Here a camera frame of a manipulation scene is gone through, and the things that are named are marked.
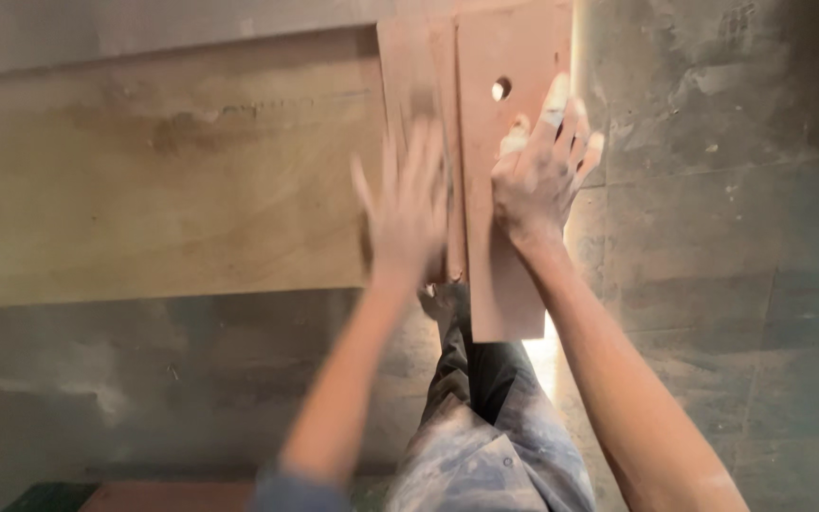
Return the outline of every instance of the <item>dark trousers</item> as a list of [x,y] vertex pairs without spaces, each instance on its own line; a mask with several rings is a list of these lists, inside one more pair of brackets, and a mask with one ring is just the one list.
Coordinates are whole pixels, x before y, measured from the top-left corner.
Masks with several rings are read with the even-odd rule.
[[518,376],[540,389],[523,343],[472,343],[470,315],[454,314],[441,332],[441,357],[428,386],[421,424],[454,394],[494,425]]

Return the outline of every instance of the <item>hand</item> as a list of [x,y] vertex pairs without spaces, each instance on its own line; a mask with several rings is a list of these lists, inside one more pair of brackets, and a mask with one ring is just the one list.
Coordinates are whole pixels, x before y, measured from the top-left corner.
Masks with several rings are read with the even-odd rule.
[[491,170],[495,219],[518,247],[561,240],[577,191],[599,165],[605,137],[590,133],[582,99],[568,101],[569,83],[566,73],[555,76],[532,135],[517,116]]
[[372,201],[362,163],[352,161],[353,186],[369,218],[372,279],[402,276],[418,285],[444,248],[448,224],[448,181],[441,166],[444,139],[440,123],[417,119],[402,172],[397,147],[387,136],[381,166],[382,191]]

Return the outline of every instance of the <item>wooden board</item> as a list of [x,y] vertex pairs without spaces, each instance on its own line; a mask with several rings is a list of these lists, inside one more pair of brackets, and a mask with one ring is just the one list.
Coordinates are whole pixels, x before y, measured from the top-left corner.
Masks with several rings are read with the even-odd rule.
[[[517,113],[535,123],[552,78],[570,66],[571,17],[556,17],[563,13],[570,13],[570,5],[537,0],[457,16],[467,250],[476,342],[544,335],[545,309],[540,296],[492,219],[491,168]],[[510,95],[496,102],[491,87],[502,76],[510,80]]]
[[241,512],[255,492],[248,482],[108,482],[79,512]]
[[407,136],[413,116],[432,113],[444,125],[445,160],[453,195],[443,278],[454,283],[467,281],[454,20],[419,13],[385,20],[378,23],[378,45],[388,130],[400,147],[405,150],[409,145]]
[[363,283],[371,29],[0,76],[0,305]]

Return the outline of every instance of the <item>hole in wood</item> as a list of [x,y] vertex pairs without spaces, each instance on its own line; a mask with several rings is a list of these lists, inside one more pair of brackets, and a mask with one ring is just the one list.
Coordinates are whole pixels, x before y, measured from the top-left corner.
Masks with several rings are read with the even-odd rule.
[[507,99],[509,94],[510,79],[508,79],[506,76],[502,76],[501,78],[495,80],[495,83],[491,85],[491,98],[495,101]]

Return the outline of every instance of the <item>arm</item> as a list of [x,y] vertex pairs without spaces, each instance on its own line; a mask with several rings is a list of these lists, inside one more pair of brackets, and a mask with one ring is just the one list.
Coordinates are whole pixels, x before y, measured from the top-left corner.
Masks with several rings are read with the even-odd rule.
[[519,119],[492,172],[495,212],[545,301],[602,450],[631,510],[747,510],[719,457],[576,274],[563,227],[604,139],[568,76],[529,136]]
[[385,142],[383,192],[372,203],[361,164],[353,181],[370,222],[371,281],[318,373],[280,454],[288,472],[345,487],[356,467],[372,381],[384,343],[447,233],[447,180],[440,127],[419,121],[398,180],[396,147]]

